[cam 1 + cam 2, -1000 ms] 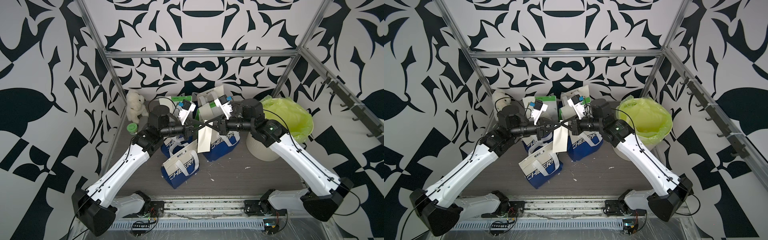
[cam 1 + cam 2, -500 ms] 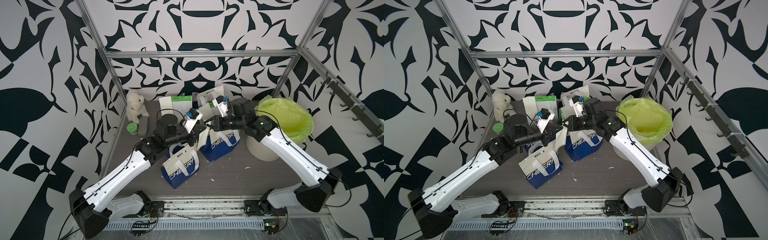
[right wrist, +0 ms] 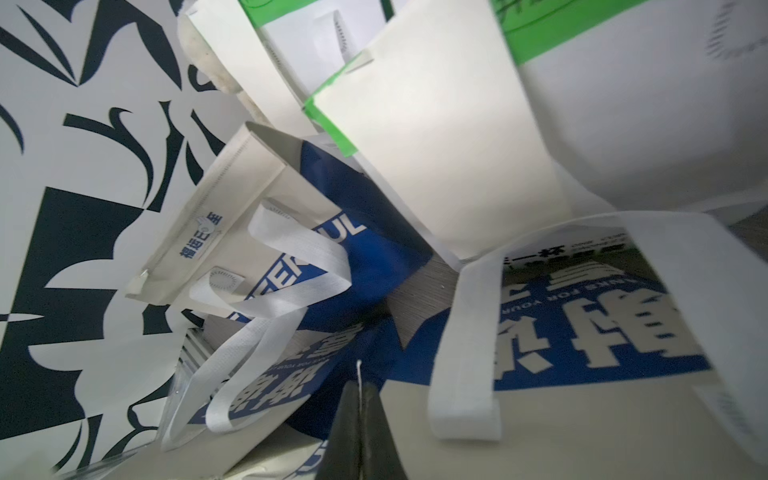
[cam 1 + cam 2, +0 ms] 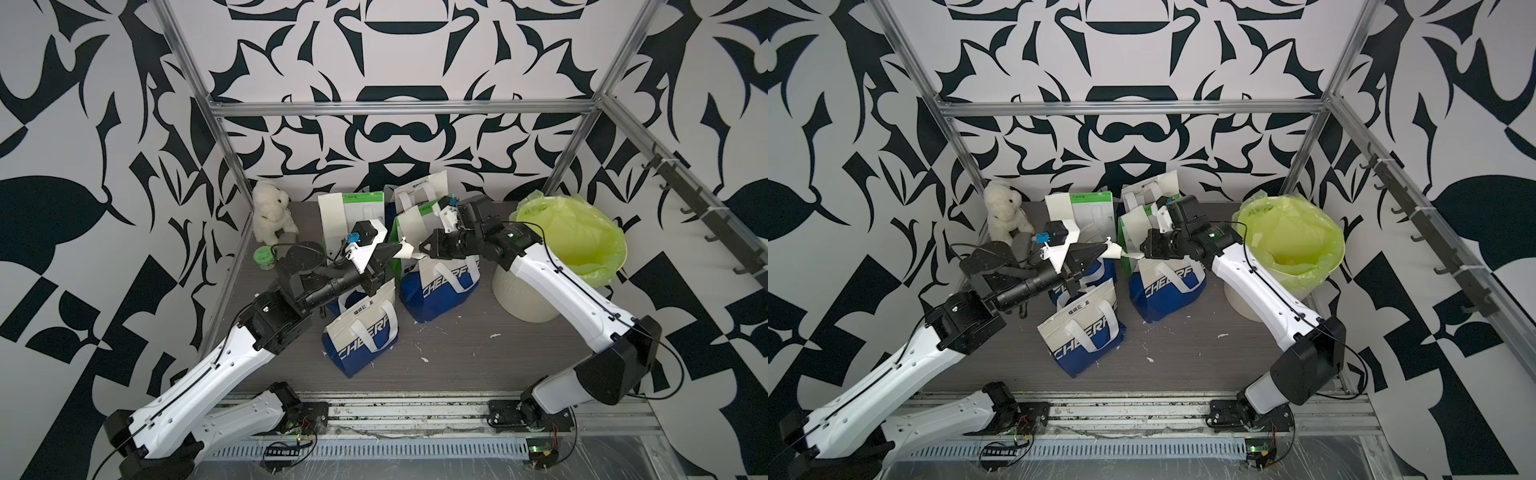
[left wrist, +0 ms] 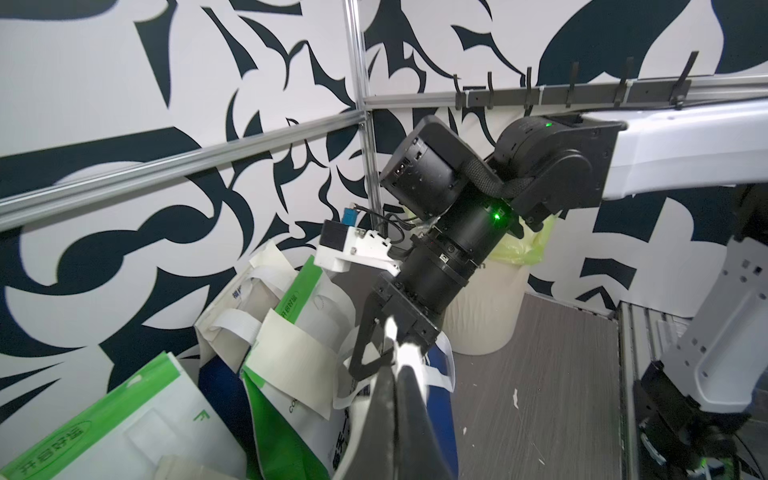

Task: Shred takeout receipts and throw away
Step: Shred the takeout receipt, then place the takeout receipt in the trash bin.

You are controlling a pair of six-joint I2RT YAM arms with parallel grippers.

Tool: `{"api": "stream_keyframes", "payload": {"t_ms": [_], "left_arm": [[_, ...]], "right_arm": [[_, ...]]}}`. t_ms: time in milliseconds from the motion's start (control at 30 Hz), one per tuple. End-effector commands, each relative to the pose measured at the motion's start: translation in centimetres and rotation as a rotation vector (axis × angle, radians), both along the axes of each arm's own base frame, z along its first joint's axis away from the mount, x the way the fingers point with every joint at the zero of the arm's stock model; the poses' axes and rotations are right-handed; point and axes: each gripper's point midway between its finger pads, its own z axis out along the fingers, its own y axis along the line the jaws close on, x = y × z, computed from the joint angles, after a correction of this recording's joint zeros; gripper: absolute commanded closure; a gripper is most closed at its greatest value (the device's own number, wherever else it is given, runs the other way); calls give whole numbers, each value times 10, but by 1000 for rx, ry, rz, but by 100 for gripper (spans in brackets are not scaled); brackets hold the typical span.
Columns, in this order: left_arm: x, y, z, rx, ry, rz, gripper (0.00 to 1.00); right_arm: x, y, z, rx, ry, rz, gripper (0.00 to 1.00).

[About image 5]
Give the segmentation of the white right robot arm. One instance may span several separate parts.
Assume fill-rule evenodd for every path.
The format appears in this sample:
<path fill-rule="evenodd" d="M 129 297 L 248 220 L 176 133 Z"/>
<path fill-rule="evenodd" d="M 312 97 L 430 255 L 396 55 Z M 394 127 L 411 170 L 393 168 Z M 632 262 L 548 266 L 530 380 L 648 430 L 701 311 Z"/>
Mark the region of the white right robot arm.
<path fill-rule="evenodd" d="M 767 144 L 758 101 L 632 113 L 612 110 L 528 116 L 512 122 L 480 158 L 434 116 L 401 142 L 381 183 L 430 222 L 401 258 L 373 241 L 381 277 L 365 304 L 349 371 L 358 380 L 389 370 L 411 347 L 437 341 L 439 317 L 502 237 L 539 230 L 563 210 L 617 196 L 618 170 L 662 164 L 643 189 L 734 184 L 738 226 L 712 289 L 674 348 L 646 368 L 650 414 L 636 425 L 660 468 L 699 470 L 715 458 L 739 477 L 735 440 L 767 366 Z"/>

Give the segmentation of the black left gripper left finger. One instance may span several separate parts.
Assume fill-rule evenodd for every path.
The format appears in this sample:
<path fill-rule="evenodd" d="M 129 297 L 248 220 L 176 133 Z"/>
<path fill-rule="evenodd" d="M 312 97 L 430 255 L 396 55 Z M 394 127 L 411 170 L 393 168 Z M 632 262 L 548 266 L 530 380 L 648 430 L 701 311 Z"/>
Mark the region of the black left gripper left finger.
<path fill-rule="evenodd" d="M 356 448 L 347 451 L 336 479 L 395 478 L 395 413 L 394 374 L 383 367 Z"/>

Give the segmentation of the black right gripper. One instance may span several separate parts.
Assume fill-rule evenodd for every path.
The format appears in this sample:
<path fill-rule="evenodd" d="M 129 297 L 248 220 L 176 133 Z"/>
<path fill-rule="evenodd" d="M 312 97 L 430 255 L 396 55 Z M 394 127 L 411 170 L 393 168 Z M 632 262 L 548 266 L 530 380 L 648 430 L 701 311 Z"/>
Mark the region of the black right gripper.
<path fill-rule="evenodd" d="M 415 343 L 423 354 L 436 344 L 442 328 L 442 315 L 422 305 L 394 278 L 378 278 L 364 304 L 362 320 L 353 347 L 349 374 L 357 381 L 375 375 L 382 367 L 391 367 L 395 357 L 396 324 L 400 343 Z M 384 328 L 389 341 L 380 356 L 365 363 L 363 357 L 373 333 Z"/>

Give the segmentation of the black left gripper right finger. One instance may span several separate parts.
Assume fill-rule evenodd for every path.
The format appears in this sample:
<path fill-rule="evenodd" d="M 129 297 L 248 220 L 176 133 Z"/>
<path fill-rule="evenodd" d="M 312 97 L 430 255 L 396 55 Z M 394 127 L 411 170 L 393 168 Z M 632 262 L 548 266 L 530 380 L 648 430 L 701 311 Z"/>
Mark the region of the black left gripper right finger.
<path fill-rule="evenodd" d="M 452 479 L 439 449 L 413 368 L 403 367 L 396 392 L 396 475 L 398 479 Z"/>

